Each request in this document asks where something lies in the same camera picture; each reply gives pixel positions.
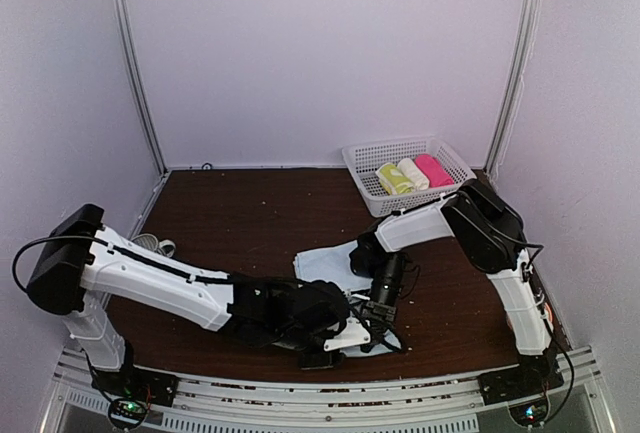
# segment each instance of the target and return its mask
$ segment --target metal frame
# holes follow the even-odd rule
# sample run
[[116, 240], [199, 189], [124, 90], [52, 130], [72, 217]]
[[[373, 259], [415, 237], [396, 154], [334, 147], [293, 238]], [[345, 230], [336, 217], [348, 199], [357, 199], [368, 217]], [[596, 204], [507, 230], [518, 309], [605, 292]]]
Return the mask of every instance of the metal frame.
[[133, 93], [133, 99], [136, 104], [138, 116], [140, 117], [145, 139], [149, 149], [151, 150], [154, 165], [158, 174], [162, 176], [167, 172], [167, 166], [164, 161], [164, 157], [162, 156], [162, 151], [160, 150], [158, 135], [156, 134], [155, 127], [153, 126], [151, 113], [149, 111], [149, 104], [142, 86], [140, 68], [138, 66], [138, 60], [133, 46], [133, 36], [131, 34], [131, 25], [129, 23], [127, 3], [125, 0], [113, 0], [113, 3], [115, 6], [116, 19], [118, 21], [118, 29], [120, 31], [120, 40], [124, 51], [127, 76]]
[[498, 123], [484, 167], [490, 179], [497, 173], [500, 154], [504, 151], [504, 147], [509, 139], [509, 128], [515, 117], [520, 99], [522, 74], [533, 45], [533, 32], [536, 26], [539, 5], [540, 0], [523, 0], [522, 3], [520, 26], [518, 28], [518, 36], [511, 62], [507, 89], [502, 100], [500, 116], [498, 117]]
[[[569, 353], [576, 371], [576, 386], [603, 390], [600, 369], [591, 348]], [[566, 391], [569, 367], [559, 358]], [[449, 431], [477, 431], [475, 415], [505, 408], [507, 403], [484, 406], [477, 376], [486, 370], [428, 379], [363, 383], [277, 383], [239, 381], [175, 373], [180, 381], [173, 407], [153, 407], [145, 425], [160, 431], [234, 432], [340, 432], [422, 431], [417, 427], [454, 425]], [[54, 374], [56, 389], [50, 393], [49, 409], [39, 431], [53, 433], [64, 404], [96, 413], [106, 411], [106, 401], [91, 388], [91, 376], [83, 353], [66, 349]], [[589, 401], [603, 433], [607, 428], [604, 394]]]

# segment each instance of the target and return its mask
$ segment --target white towel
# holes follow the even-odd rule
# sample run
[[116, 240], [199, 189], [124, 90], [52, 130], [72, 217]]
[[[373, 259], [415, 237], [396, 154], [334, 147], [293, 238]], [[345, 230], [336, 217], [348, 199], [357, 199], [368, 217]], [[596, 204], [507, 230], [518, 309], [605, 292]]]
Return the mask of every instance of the white towel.
[[411, 158], [400, 160], [398, 169], [404, 176], [411, 180], [416, 190], [423, 191], [429, 189], [429, 178], [420, 171], [420, 168], [418, 168]]
[[[332, 281], [347, 294], [370, 289], [370, 278], [362, 278], [351, 272], [349, 253], [356, 246], [358, 246], [358, 242], [351, 241], [331, 248], [318, 248], [298, 253], [293, 261], [296, 277], [306, 281]], [[385, 339], [393, 346], [400, 346], [396, 337], [389, 332], [385, 335]], [[390, 353], [389, 349], [384, 345], [374, 346], [369, 353], [360, 351], [359, 346], [343, 348], [342, 352], [352, 358]]]

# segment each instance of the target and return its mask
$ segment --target yellow-green towel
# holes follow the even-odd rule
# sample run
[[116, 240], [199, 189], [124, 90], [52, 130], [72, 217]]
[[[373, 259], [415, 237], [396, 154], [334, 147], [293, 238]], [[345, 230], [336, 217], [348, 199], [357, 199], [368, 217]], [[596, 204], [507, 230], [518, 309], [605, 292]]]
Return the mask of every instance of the yellow-green towel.
[[393, 163], [385, 163], [376, 175], [380, 179], [380, 184], [390, 195], [402, 195], [414, 191], [413, 183], [409, 178], [404, 176], [402, 172]]

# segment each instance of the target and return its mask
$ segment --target rolled towel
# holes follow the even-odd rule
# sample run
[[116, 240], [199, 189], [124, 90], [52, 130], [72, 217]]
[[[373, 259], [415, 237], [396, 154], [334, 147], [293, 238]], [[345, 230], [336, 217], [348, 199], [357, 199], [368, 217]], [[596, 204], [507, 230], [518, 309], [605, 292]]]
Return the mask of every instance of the rolled towel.
[[416, 190], [422, 191], [429, 188], [429, 178], [416, 166], [411, 158], [405, 158], [398, 163], [398, 169], [409, 178]]
[[449, 176], [438, 160], [429, 155], [420, 155], [416, 158], [416, 166], [420, 168], [431, 183], [431, 188], [437, 188], [439, 186], [454, 185], [455, 181]]
[[404, 176], [393, 163], [385, 163], [382, 165], [378, 168], [378, 171], [376, 171], [376, 175], [380, 179], [382, 187], [390, 195], [402, 195], [413, 191], [413, 183], [411, 183], [411, 180]]

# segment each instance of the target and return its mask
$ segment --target pink towel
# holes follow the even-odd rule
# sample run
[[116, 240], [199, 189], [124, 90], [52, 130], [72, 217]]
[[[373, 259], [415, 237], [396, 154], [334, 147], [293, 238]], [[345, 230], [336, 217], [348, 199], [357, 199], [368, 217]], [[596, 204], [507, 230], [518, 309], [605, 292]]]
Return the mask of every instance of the pink towel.
[[427, 178], [429, 178], [429, 186], [437, 188], [438, 186], [449, 186], [455, 184], [453, 178], [449, 176], [438, 160], [429, 155], [420, 155], [415, 160], [415, 164]]

